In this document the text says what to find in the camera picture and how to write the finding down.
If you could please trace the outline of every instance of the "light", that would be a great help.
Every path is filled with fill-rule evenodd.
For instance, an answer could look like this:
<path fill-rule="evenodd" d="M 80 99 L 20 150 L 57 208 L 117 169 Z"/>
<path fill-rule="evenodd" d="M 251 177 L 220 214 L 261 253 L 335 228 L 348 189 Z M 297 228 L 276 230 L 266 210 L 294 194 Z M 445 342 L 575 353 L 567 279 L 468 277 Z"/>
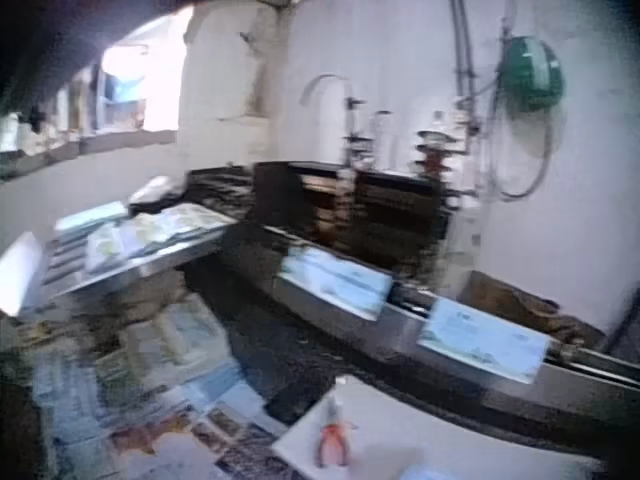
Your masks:
<path fill-rule="evenodd" d="M 143 78 L 149 67 L 146 45 L 115 45 L 102 56 L 102 69 L 118 80 L 128 82 Z"/>

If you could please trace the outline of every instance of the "pipe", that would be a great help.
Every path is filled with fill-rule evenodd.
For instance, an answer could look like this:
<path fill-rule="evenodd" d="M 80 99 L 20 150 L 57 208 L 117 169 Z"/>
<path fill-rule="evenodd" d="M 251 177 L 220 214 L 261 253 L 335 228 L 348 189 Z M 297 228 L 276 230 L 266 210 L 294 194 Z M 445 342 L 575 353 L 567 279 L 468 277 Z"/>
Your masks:
<path fill-rule="evenodd" d="M 462 80 L 462 45 L 460 43 L 460 23 L 458 18 L 457 0 L 449 0 L 451 6 L 451 18 L 453 20 L 453 40 L 456 50 L 456 93 L 459 97 L 465 96 Z"/>
<path fill-rule="evenodd" d="M 471 35 L 469 33 L 469 22 L 467 20 L 467 8 L 465 6 L 465 0 L 458 0 L 458 12 L 460 15 L 460 25 L 462 27 L 462 36 L 464 39 L 464 60 L 466 62 L 465 72 L 467 74 L 467 86 L 469 95 L 469 118 L 471 125 L 475 124 L 476 120 L 476 73 L 473 69 L 473 51 L 471 49 Z"/>

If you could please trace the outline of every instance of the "papers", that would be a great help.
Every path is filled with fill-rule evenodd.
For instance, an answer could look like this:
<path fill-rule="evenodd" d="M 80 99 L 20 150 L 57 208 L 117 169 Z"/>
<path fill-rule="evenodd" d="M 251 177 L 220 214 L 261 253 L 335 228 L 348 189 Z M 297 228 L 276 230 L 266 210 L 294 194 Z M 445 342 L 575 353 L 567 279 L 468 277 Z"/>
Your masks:
<path fill-rule="evenodd" d="M 128 258 L 161 248 L 171 237 L 158 216 L 146 213 L 124 222 L 120 226 L 120 236 Z"/>
<path fill-rule="evenodd" d="M 549 337 L 439 298 L 418 344 L 496 375 L 532 383 L 544 360 Z"/>
<path fill-rule="evenodd" d="M 56 221 L 54 231 L 56 237 L 60 237 L 102 222 L 126 218 L 127 215 L 127 209 L 122 202 L 111 202 L 60 218 Z"/>
<path fill-rule="evenodd" d="M 85 269 L 96 272 L 114 267 L 126 259 L 120 232 L 114 223 L 106 223 L 87 237 Z"/>
<path fill-rule="evenodd" d="M 393 279 L 313 247 L 292 247 L 280 277 L 365 320 L 375 321 Z"/>

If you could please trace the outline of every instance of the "white paper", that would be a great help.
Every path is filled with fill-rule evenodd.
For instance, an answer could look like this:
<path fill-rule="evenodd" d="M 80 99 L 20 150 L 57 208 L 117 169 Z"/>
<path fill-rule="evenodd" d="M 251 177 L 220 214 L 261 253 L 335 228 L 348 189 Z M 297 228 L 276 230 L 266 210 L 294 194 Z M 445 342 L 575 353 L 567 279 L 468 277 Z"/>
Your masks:
<path fill-rule="evenodd" d="M 312 247 L 292 247 L 280 277 L 369 321 L 377 319 L 393 283 L 390 275 Z"/>
<path fill-rule="evenodd" d="M 549 337 L 460 303 L 439 298 L 418 344 L 522 383 L 532 383 Z"/>

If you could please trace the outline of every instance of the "newspaper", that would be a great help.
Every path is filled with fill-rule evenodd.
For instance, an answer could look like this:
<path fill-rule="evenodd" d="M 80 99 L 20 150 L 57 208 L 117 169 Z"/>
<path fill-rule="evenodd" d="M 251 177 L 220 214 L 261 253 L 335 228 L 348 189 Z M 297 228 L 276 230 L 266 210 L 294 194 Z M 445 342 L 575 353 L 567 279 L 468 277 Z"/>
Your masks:
<path fill-rule="evenodd" d="M 271 453 L 286 427 L 265 413 L 265 400 L 243 379 L 226 331 L 202 300 L 189 295 L 163 318 L 170 335 L 188 351 L 204 351 L 204 360 L 177 362 L 176 339 L 155 321 L 130 325 L 120 348 L 91 361 L 79 338 L 25 342 L 34 400 L 47 412 L 51 476 L 300 478 Z M 149 382 L 154 375 L 158 381 Z"/>
<path fill-rule="evenodd" d="M 224 328 L 196 294 L 127 327 L 120 341 L 133 374 L 150 389 L 179 385 L 231 361 Z"/>

